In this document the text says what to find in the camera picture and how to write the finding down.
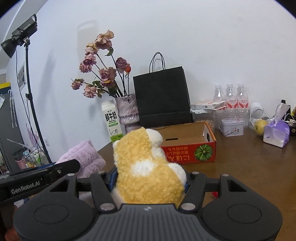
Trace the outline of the lilac fluffy plush cloth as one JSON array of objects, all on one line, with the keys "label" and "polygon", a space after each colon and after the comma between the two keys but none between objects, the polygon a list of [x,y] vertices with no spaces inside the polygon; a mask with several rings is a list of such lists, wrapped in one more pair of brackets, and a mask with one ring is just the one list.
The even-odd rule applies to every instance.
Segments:
[{"label": "lilac fluffy plush cloth", "polygon": [[78,178],[88,178],[91,174],[102,171],[106,165],[106,161],[98,154],[91,140],[84,140],[72,147],[55,164],[73,159],[80,163],[80,169],[76,172]]}]

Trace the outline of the yellow white plush toy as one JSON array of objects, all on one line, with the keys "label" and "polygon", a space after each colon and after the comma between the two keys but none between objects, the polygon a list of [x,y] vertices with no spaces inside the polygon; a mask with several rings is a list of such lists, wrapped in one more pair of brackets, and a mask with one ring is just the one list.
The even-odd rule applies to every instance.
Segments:
[{"label": "yellow white plush toy", "polygon": [[185,196],[187,175],[170,163],[161,148],[163,137],[150,128],[139,128],[113,143],[117,180],[111,196],[122,204],[175,204]]}]

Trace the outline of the red cardboard pumpkin box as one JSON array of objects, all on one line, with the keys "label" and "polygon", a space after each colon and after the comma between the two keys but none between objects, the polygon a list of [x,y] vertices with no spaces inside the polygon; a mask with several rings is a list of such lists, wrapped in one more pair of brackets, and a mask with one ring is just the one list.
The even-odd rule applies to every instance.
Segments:
[{"label": "red cardboard pumpkin box", "polygon": [[163,137],[161,148],[171,163],[199,164],[214,162],[216,159],[216,138],[204,121],[155,130]]}]

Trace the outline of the white green milk carton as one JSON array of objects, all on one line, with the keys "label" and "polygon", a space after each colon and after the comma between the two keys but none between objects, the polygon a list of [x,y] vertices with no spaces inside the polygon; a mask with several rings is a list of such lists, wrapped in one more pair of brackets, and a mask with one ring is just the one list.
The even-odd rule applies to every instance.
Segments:
[{"label": "white green milk carton", "polygon": [[123,137],[123,132],[114,101],[110,100],[102,102],[101,107],[111,142],[114,143],[119,141]]}]

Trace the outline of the pink textured flower vase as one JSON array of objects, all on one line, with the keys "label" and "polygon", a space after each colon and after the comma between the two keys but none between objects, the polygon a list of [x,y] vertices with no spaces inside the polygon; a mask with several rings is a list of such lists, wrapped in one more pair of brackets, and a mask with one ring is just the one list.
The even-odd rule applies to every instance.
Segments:
[{"label": "pink textured flower vase", "polygon": [[130,94],[115,99],[119,122],[124,125],[125,133],[140,128],[136,95]]}]

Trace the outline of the small printed tin box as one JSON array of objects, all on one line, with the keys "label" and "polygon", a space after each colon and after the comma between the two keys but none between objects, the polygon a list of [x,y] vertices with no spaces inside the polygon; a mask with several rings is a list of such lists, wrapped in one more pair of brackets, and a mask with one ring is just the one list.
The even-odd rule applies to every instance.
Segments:
[{"label": "small printed tin box", "polygon": [[244,135],[244,121],[241,118],[224,118],[220,121],[220,132],[224,137]]}]

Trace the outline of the clear container with grains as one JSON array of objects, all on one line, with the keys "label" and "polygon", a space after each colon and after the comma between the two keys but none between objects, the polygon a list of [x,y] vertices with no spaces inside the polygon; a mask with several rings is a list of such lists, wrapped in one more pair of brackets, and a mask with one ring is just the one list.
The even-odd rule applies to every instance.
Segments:
[{"label": "clear container with grains", "polygon": [[212,132],[215,132],[215,115],[213,110],[207,109],[191,109],[194,122],[206,122]]}]

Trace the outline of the white orange flat carton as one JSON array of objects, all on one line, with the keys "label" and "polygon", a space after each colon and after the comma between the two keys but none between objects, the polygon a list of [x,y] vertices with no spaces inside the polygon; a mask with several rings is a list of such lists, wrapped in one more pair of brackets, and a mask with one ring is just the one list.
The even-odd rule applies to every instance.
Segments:
[{"label": "white orange flat carton", "polygon": [[227,101],[211,101],[211,102],[200,102],[196,104],[190,104],[190,108],[203,109],[203,110],[219,110],[227,108]]}]

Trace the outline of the black paper shopping bag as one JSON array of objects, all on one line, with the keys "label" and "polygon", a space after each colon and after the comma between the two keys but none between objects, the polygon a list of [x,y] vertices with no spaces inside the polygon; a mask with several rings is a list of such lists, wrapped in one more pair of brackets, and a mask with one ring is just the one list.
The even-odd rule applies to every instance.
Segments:
[{"label": "black paper shopping bag", "polygon": [[133,77],[133,84],[139,122],[144,128],[193,122],[184,69],[167,69],[160,52],[152,57],[148,73]]}]

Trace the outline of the clear water bottle left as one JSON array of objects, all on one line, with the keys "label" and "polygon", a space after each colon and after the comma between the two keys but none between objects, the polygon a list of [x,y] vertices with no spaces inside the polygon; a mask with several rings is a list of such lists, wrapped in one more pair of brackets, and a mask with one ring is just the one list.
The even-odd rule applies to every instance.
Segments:
[{"label": "clear water bottle left", "polygon": [[215,85],[213,101],[225,101],[225,94],[222,90],[222,85],[220,84]]}]

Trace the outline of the clear water bottle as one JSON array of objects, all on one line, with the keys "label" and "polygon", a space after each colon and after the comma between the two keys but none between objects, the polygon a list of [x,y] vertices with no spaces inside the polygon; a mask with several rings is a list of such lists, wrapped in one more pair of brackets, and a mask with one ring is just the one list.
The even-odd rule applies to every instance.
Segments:
[{"label": "clear water bottle", "polygon": [[225,101],[225,94],[222,90],[222,85],[220,84],[215,85],[213,101]]},{"label": "clear water bottle", "polygon": [[248,94],[246,92],[244,84],[242,83],[239,83],[237,87],[237,99],[239,108],[249,107]]},{"label": "clear water bottle", "polygon": [[225,97],[227,102],[227,108],[230,108],[230,109],[238,108],[238,99],[234,91],[233,84],[227,84]]}]

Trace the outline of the yellow green apple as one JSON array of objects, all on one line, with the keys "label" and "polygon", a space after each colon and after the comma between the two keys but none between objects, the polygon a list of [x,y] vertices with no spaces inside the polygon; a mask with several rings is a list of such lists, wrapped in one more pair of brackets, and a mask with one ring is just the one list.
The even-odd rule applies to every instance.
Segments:
[{"label": "yellow green apple", "polygon": [[264,134],[264,128],[266,125],[268,125],[268,122],[266,120],[256,120],[254,124],[255,132],[259,136],[262,136]]}]

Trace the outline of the dried pink rose bouquet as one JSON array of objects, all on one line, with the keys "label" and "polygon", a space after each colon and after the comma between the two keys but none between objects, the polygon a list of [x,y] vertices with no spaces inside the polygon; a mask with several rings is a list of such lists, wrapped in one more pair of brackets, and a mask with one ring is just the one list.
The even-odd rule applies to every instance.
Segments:
[{"label": "dried pink rose bouquet", "polygon": [[86,98],[102,98],[104,94],[113,98],[130,95],[132,68],[125,58],[113,56],[113,38],[114,32],[107,30],[98,34],[93,42],[85,46],[85,55],[79,64],[79,71],[83,74],[93,74],[94,80],[75,78],[71,80],[71,88],[83,89]]}]

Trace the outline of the clear water bottle middle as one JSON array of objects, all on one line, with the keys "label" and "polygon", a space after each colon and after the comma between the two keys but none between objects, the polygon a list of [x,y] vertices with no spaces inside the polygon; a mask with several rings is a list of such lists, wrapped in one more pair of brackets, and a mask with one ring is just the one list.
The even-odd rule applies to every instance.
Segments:
[{"label": "clear water bottle middle", "polygon": [[227,108],[230,108],[230,109],[238,108],[238,99],[234,91],[233,84],[227,84],[225,97],[227,102]]}]

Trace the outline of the black studio light on stand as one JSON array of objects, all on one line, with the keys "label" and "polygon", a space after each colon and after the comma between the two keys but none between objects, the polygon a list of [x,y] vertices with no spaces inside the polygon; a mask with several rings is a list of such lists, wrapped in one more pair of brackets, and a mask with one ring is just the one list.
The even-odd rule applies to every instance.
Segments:
[{"label": "black studio light on stand", "polygon": [[18,46],[24,46],[25,48],[25,74],[26,74],[26,80],[27,80],[27,89],[28,92],[26,94],[26,99],[28,100],[31,108],[31,114],[33,117],[34,125],[39,137],[39,140],[37,140],[36,136],[34,135],[33,127],[30,121],[30,114],[29,110],[26,110],[26,116],[29,121],[29,126],[31,129],[31,132],[33,134],[33,138],[36,141],[38,149],[40,149],[44,155],[47,158],[47,161],[51,164],[52,160],[49,156],[49,152],[46,148],[45,141],[43,139],[41,129],[39,126],[39,122],[37,119],[37,114],[35,111],[34,101],[33,101],[33,94],[32,94],[32,88],[31,88],[31,81],[30,81],[30,73],[29,73],[29,46],[30,46],[30,37],[36,33],[38,30],[38,24],[37,24],[37,15],[33,14],[31,15],[25,22],[23,22],[18,28],[16,28],[12,34],[10,39],[4,40],[1,43],[1,48],[3,51],[12,58],[14,54],[16,53],[16,48]]}]

